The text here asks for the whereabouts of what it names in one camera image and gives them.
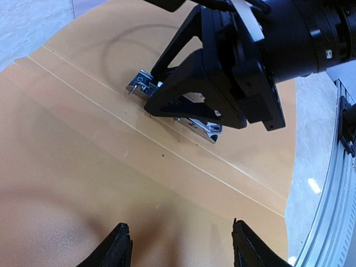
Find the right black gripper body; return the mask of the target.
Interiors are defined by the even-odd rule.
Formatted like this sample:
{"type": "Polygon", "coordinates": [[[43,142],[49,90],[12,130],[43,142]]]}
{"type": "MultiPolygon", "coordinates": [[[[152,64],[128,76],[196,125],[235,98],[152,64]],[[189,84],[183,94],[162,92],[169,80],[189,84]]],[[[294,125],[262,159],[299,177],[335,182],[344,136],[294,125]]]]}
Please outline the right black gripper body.
{"type": "Polygon", "coordinates": [[[215,104],[222,125],[244,128],[262,122],[268,131],[285,127],[278,91],[265,69],[259,44],[239,12],[202,10],[204,71],[223,99],[215,104]]]}

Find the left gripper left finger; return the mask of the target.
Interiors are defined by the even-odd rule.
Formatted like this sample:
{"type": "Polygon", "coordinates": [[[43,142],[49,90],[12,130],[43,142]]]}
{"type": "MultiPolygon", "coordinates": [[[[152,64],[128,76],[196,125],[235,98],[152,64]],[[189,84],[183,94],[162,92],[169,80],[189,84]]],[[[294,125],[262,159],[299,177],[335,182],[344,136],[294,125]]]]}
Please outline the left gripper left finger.
{"type": "Polygon", "coordinates": [[[77,267],[130,267],[132,248],[129,226],[121,222],[77,267]]]}

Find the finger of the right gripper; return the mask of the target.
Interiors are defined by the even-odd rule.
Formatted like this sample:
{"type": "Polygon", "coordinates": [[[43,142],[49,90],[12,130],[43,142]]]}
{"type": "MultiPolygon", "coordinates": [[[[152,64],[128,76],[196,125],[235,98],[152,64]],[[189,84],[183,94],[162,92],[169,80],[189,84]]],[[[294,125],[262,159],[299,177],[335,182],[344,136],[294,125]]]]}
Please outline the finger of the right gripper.
{"type": "Polygon", "coordinates": [[[201,48],[189,54],[178,66],[169,67],[169,64],[193,37],[202,41],[202,10],[203,7],[198,4],[186,17],[152,68],[150,72],[152,83],[204,83],[206,81],[201,48]]]}
{"type": "Polygon", "coordinates": [[[236,129],[247,126],[246,118],[209,80],[203,68],[202,49],[175,68],[144,109],[156,117],[194,118],[236,129]]]}

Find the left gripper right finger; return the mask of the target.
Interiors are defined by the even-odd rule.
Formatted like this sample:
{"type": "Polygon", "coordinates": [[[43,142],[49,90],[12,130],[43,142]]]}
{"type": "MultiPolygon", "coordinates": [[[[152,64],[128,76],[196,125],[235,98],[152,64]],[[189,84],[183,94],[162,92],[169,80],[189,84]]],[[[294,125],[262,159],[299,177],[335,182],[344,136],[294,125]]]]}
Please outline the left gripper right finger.
{"type": "Polygon", "coordinates": [[[290,264],[274,253],[243,220],[234,219],[231,235],[234,249],[234,267],[290,266],[290,264]]]}

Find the metal folder spine clip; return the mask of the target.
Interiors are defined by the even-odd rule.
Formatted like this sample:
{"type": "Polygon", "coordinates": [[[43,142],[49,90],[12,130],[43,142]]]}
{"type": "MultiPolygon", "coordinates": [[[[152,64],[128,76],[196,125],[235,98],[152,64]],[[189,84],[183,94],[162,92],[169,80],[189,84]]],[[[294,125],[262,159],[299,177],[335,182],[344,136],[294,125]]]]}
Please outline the metal folder spine clip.
{"type": "MultiPolygon", "coordinates": [[[[151,98],[163,85],[162,81],[156,80],[153,76],[140,70],[133,80],[126,86],[130,94],[135,94],[143,100],[151,98]]],[[[194,103],[204,102],[205,98],[201,93],[188,93],[170,100],[163,105],[164,112],[173,112],[178,114],[179,107],[189,107],[194,103]]],[[[214,122],[202,121],[193,117],[174,117],[174,120],[191,129],[210,143],[217,142],[222,133],[223,126],[214,122]]]]}

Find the orange file folder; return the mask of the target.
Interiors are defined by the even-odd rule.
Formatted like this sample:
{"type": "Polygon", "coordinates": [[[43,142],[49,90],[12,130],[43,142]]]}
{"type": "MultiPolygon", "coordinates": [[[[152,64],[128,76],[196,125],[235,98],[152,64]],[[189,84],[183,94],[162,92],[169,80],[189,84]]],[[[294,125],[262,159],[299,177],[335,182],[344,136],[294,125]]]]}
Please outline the orange file folder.
{"type": "Polygon", "coordinates": [[[120,222],[133,266],[232,266],[235,219],[288,257],[295,82],[278,86],[285,128],[215,144],[126,89],[192,8],[108,1],[1,72],[2,266],[76,266],[120,222]]]}

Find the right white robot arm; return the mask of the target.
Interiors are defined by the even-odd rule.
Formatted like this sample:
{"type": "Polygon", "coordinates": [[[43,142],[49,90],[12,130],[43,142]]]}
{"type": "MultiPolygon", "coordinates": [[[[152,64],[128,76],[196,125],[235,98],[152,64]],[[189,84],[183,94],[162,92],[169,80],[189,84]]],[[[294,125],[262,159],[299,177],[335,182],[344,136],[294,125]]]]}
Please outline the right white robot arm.
{"type": "Polygon", "coordinates": [[[276,84],[355,60],[354,1],[197,1],[151,70],[157,117],[285,126],[276,84]]]}

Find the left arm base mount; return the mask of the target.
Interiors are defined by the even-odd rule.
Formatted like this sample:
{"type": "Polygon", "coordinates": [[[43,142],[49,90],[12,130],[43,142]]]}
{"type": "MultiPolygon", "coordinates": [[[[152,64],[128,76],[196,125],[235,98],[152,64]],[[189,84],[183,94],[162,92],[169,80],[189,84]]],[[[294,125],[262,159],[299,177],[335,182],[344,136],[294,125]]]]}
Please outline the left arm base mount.
{"type": "Polygon", "coordinates": [[[347,154],[355,158],[355,104],[351,105],[345,96],[339,102],[338,140],[347,154]]]}

